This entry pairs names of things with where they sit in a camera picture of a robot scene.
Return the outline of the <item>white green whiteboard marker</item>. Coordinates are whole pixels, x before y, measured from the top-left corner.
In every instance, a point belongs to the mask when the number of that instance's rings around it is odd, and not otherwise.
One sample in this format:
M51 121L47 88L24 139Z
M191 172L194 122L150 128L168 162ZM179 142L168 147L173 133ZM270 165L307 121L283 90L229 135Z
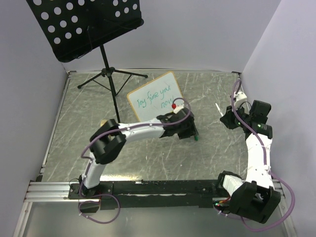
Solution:
M219 105L216 102L215 102L215 106L216 106L217 110L219 111L220 116L222 117L224 114L223 114L222 110L220 109Z

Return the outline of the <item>yellow framed whiteboard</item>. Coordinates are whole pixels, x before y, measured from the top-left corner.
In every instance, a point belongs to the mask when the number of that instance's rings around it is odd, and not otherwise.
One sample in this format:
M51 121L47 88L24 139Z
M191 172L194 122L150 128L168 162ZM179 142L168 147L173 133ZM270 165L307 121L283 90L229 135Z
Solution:
M173 72L167 72L127 95L138 121L148 121L172 112L174 99L182 97Z

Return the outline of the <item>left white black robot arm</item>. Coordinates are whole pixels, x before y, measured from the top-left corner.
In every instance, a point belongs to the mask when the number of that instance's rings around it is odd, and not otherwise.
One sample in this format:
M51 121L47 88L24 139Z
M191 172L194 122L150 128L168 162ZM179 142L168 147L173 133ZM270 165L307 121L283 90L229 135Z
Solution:
M165 115L137 123L108 120L90 137L89 144L81 153L81 158L88 159L88 164L79 178L79 195L85 198L96 196L106 165L118 157L124 145L175 134L179 139L198 137L195 118L190 109L181 106Z

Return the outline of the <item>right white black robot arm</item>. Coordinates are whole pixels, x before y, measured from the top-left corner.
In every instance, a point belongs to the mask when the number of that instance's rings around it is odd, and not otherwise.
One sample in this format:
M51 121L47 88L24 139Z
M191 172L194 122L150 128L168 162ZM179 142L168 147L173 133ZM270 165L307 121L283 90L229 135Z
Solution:
M273 129L267 120L271 105L255 100L247 112L244 103L246 100L235 100L233 106L227 107L220 121L228 129L241 128L245 133L246 178L243 180L237 174L223 171L218 176L215 190L222 197L230 196L225 204L218 205L221 211L264 224L281 199L270 174Z

